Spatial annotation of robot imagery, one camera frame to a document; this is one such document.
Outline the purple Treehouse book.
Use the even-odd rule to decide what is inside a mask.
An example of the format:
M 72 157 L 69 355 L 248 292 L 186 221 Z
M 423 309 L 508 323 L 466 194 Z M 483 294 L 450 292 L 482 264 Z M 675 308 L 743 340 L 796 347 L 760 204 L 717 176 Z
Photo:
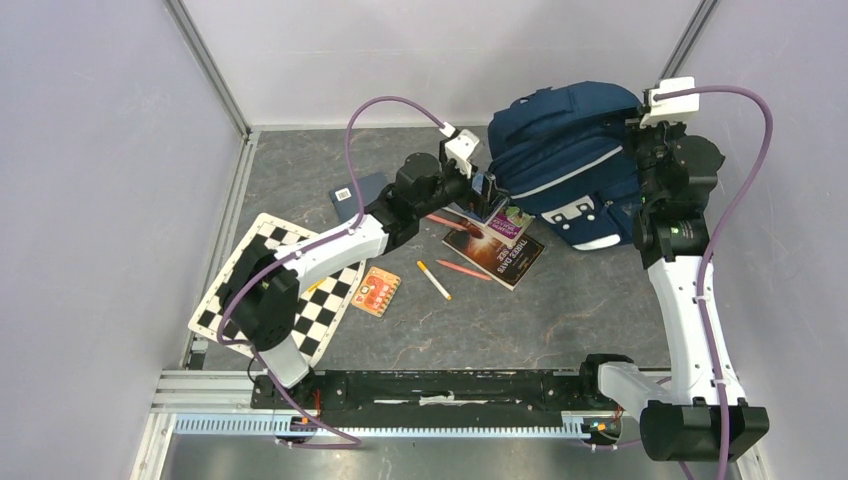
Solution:
M 456 204 L 444 207 L 444 210 L 457 215 L 481 231 L 481 234 L 475 235 L 476 238 L 482 239 L 482 235 L 485 234 L 509 247 L 517 243 L 534 220 L 533 215 L 524 212 L 507 200 L 502 201 L 498 210 L 493 212 L 485 221 L 473 212 L 461 209 Z

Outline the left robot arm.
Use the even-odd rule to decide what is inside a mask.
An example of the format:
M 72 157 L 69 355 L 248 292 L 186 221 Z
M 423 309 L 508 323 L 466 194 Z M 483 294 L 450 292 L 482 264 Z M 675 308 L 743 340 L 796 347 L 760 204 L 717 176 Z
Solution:
M 491 209 L 501 193 L 489 172 L 466 175 L 455 160 L 412 154 L 362 215 L 275 252 L 250 242 L 223 288 L 223 318 L 245 336 L 278 397 L 302 407 L 313 397 L 314 381 L 292 335 L 300 296 L 347 266 L 402 246 L 418 234 L 426 215 L 451 204 Z

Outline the navy blue backpack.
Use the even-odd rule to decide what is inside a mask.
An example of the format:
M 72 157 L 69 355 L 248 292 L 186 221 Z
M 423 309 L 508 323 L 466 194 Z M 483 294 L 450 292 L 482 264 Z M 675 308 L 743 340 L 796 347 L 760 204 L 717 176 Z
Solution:
M 539 89 L 494 113 L 488 169 L 516 206 L 572 248 L 628 245 L 641 195 L 627 123 L 641 105 L 612 83 Z

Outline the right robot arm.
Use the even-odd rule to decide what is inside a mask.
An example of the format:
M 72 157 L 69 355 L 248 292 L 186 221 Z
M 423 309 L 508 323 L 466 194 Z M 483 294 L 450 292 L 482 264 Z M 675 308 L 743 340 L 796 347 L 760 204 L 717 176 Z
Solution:
M 639 424 L 654 461 L 734 462 L 769 430 L 753 406 L 724 344 L 713 298 L 710 234 L 704 218 L 724 157 L 682 123 L 627 127 L 640 208 L 634 244 L 656 293 L 671 358 L 671 379 L 658 384 L 627 356 L 590 354 L 577 392 L 591 408 L 610 401 Z

